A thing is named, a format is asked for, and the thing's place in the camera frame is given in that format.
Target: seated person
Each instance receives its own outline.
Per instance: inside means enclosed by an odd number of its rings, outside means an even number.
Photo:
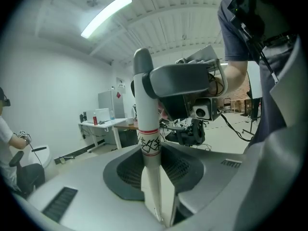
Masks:
[[[13,158],[9,149],[13,146],[16,149],[23,150],[28,145],[26,138],[17,137],[9,128],[2,118],[3,106],[6,97],[0,88],[0,170],[5,183],[14,191],[20,192],[23,188],[24,180],[21,176],[26,177],[27,182],[33,182],[38,188],[45,182],[44,168],[40,164],[32,164],[22,167],[22,172],[17,172],[17,167],[10,167],[9,162]]]

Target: person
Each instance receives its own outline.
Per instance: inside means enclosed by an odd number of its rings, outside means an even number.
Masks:
[[[231,0],[222,0],[218,9],[218,20],[225,47],[225,60],[228,61],[228,65],[224,70],[228,82],[227,92],[234,91],[241,86],[247,73],[248,61],[256,61],[260,67],[260,80],[263,94],[261,119],[257,131],[248,145],[250,146],[254,143],[264,141],[272,132],[284,128],[286,124],[278,106],[270,95],[270,90],[275,85],[271,73],[264,61],[260,60],[258,52],[249,46],[245,37],[230,22],[234,17],[234,14],[227,8],[230,2]],[[293,50],[294,43],[295,40],[292,43],[282,43],[263,49],[263,53],[276,76],[286,64]],[[222,83],[220,76],[216,77],[216,79]]]
[[[9,166],[9,162],[13,158],[9,147],[23,150],[28,145],[28,140],[26,137],[17,137],[3,119],[2,111],[6,100],[6,96],[0,87],[0,169],[2,177],[13,191],[22,191],[25,181],[21,177],[26,177],[27,182],[33,182],[35,187],[38,188],[45,182],[44,168],[40,164],[22,167],[21,174],[17,172],[16,167]]]

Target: chair armrest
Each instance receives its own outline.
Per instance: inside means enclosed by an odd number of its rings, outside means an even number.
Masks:
[[[22,159],[23,155],[24,155],[23,151],[17,152],[16,155],[9,162],[9,166],[16,167],[19,164],[20,160]]]

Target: shirt sleeve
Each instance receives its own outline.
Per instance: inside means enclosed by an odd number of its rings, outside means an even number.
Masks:
[[[244,39],[238,35],[240,32],[238,34],[234,32],[232,25],[230,25],[222,11],[218,12],[218,20],[225,45],[225,60],[248,61],[250,59],[249,50]]]
[[[7,144],[12,136],[13,132],[10,130],[5,120],[0,116],[0,140]]]

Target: white t-shirt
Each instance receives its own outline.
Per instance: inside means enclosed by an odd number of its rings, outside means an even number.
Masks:
[[[17,189],[17,167],[10,167],[9,162],[13,155],[9,149],[9,141],[13,135],[9,126],[0,116],[0,169],[4,181],[12,188]]]

